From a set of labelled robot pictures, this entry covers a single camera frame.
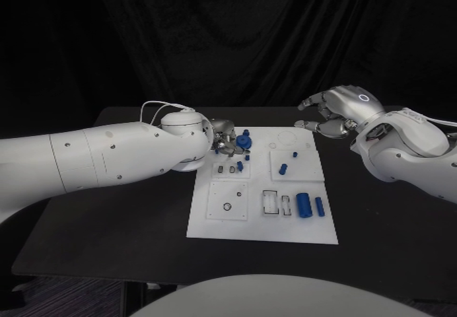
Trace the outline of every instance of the white board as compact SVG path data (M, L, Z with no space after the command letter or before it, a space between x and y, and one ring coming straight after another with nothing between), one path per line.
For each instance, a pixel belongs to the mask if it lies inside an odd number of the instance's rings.
M297 127L236 127L236 135L242 134L243 129L249 130L252 138L250 160L246 161L240 155L227 158L226 155L209 153L204 158L206 164L197 170L186 236L188 238L337 244L324 182L318 181L320 176L322 179L322 173L312 132ZM281 154L271 154L272 151L285 151L289 152L289 155L294 151L298 152L295 159L299 159L292 160L286 167L285 175L291 178L288 180L273 180L272 176L276 172L279 175L279 170L275 171L276 168L271 168L271 155L281 158ZM308 160L308 162L301 166L297 162L302 160ZM243 163L243 166L246 164L249 166L248 176L243 174L246 169L242 169L237 177L233 175L229 178L216 176L219 164L236 166L237 161ZM220 200L209 199L214 182L227 183L217 191L226 193L226 197ZM239 220L240 209L236 209L237 216L233 220L226 219L230 216L220 210L224 200L235 198L235 190L239 190L235 189L235 182L246 184L246 220ZM279 209L281 197L284 195L289 197L291 215L284 216L282 212L278 215L263 214L263 190L276 191ZM312 206L312 217L310 218L298 216L295 202L298 193L310 194ZM315 197L321 198L324 217L317 215ZM219 213L219 219L209 218L213 211Z

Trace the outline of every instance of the black background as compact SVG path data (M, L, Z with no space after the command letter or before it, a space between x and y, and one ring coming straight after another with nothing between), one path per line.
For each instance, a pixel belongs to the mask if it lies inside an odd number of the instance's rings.
M1 2L0 137L108 106L294 106L333 85L457 120L455 1Z

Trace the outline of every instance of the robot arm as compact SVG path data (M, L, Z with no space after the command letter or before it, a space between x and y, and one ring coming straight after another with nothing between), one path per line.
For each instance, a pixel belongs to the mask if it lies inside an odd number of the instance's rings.
M295 122L327 137L341 138L354 130L359 134L350 149L363 164L384 182L403 180L425 192L457 203L457 149L429 121L442 122L403 108L386 113L374 96L360 87L338 86L314 94L298 109L317 104L327 121Z
M224 131L214 130L220 122ZM248 154L232 145L233 136L230 121L184 108L161 118L161 128L129 122L0 140L0 222L47 197L194 170L216 147Z

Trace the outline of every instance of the blue cylinder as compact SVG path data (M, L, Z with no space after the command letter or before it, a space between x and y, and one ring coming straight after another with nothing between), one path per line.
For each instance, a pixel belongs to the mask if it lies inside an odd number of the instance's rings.
M321 198L315 197L315 207L317 207L317 214L320 217L325 215L324 213L324 206L321 205Z
M286 170L286 164L281 165L279 174L284 175Z
M243 149L249 149L252 146L252 140L246 135L236 136L236 146L242 147Z
M310 195L307 193L297 194L298 215L301 218L312 216Z

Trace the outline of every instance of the white platform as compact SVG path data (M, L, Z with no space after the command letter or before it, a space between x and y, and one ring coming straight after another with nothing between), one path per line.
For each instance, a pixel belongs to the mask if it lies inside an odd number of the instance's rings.
M206 164L197 170L186 236L337 244L312 133L297 127L236 127L236 135L242 134L243 129L249 130L252 138L250 160L246 161L240 155L227 158L226 155L209 153ZM292 157L292 152L298 153L298 157ZM236 173L226 174L226 167L236 166L239 160L245 166L242 172L236 170ZM281 164L288 166L284 177L279 175ZM217 173L219 166L223 166L223 173ZM281 197L289 197L291 216L284 216L282 212L279 215L263 214L263 190L276 191L279 211ZM298 216L298 193L310 194L310 218ZM317 215L315 197L321 198L324 217ZM227 211L223 210L224 203L230 203Z

